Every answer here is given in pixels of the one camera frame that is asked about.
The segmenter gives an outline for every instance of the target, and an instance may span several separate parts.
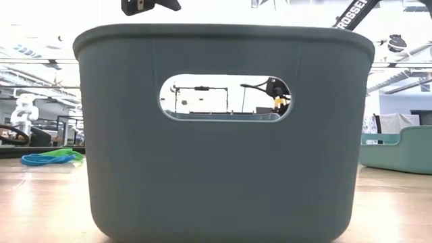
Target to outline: ceiling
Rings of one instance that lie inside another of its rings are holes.
[[[323,4],[310,5],[310,0],[268,1],[266,6],[250,8],[251,0],[179,0],[182,11],[174,12],[162,7],[137,16],[126,17],[119,7],[119,0],[20,0],[0,1],[0,46],[13,47],[26,45],[42,53],[44,58],[73,59],[72,42],[82,31],[101,24],[122,22],[183,22],[183,23],[225,23],[225,24],[263,24],[283,26],[320,26],[328,27],[334,23],[349,1],[321,1]],[[408,44],[407,49],[432,41],[432,20],[428,13],[403,12],[402,1],[381,2],[358,26],[356,32],[373,41],[386,39],[390,34],[401,34]],[[376,61],[384,57],[397,56],[390,53],[386,46],[378,47]],[[415,61],[431,61],[431,55],[419,57]],[[78,67],[64,65],[57,73],[63,85],[79,85]],[[384,91],[404,85],[405,80],[383,88]],[[411,94],[416,89],[400,94]]]

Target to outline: white wall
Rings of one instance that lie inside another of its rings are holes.
[[[396,94],[381,94],[379,106],[382,115],[401,113],[411,114],[412,110],[432,111],[432,95],[408,96]]]

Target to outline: blue resistance band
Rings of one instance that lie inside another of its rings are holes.
[[[62,156],[48,156],[48,155],[24,155],[21,157],[21,164],[27,166],[40,166],[40,165],[48,165],[52,163],[67,163],[71,160],[74,160],[75,155],[62,155]]]

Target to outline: white humanoid robot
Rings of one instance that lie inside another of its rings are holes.
[[[33,105],[35,99],[34,94],[21,94],[16,100],[15,111],[11,114],[11,125],[27,135],[30,135],[32,121],[39,118],[39,109]]]

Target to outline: ceiling beam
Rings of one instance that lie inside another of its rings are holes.
[[[79,86],[32,86],[32,85],[0,85],[0,88],[80,89]]]
[[[422,81],[419,81],[419,82],[414,82],[412,84],[407,84],[405,86],[402,86],[402,87],[395,88],[393,90],[387,91],[387,92],[385,92],[385,94],[386,95],[396,94],[397,92],[408,90],[410,88],[414,88],[414,87],[417,87],[417,86],[420,86],[420,85],[424,85],[424,84],[427,84],[427,83],[430,83],[430,82],[432,82],[432,79],[427,79],[427,80],[422,80]]]

